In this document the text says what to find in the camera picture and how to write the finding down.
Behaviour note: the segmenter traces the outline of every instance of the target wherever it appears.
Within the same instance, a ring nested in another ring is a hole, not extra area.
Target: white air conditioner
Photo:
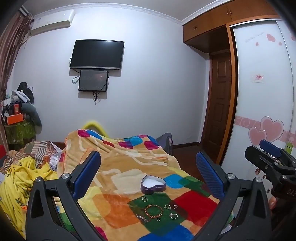
[[[75,12],[72,9],[37,18],[33,23],[31,34],[36,35],[58,28],[68,28],[71,26],[74,15]]]

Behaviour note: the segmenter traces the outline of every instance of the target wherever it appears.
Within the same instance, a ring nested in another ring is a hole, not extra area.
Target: brown curtain
[[[18,11],[0,36],[0,102],[5,99],[7,82],[12,67],[21,43],[30,29],[31,22],[32,15],[23,17]],[[3,145],[6,153],[8,153],[8,144],[1,116],[0,119],[0,145]]]

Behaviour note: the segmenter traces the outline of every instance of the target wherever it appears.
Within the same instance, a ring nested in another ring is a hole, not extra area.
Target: brown cord bracelet
[[[149,215],[149,213],[147,212],[147,209],[150,208],[150,207],[158,207],[161,211],[160,211],[160,213],[159,213],[158,215],[156,215],[156,216],[151,216],[151,215]],[[158,205],[149,204],[149,205],[145,208],[145,214],[146,214],[148,217],[150,217],[150,218],[158,218],[158,217],[160,217],[160,216],[163,214],[163,209],[162,209],[160,206],[158,206]]]

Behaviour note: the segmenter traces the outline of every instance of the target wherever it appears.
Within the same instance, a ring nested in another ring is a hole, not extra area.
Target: cabinet door
[[[225,4],[214,8],[191,20],[183,26],[184,42],[231,21],[230,13]]]
[[[266,0],[234,0],[226,3],[233,21],[277,13]]]

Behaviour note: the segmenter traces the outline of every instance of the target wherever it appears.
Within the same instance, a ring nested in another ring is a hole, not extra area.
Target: wooden door
[[[232,21],[262,15],[277,14],[266,0],[234,0],[226,3],[226,5]]]
[[[231,94],[230,52],[211,56],[210,86],[201,146],[216,162],[224,137]]]
[[[183,26],[183,40],[185,42],[231,21],[227,6],[225,4],[221,5],[186,23]]]

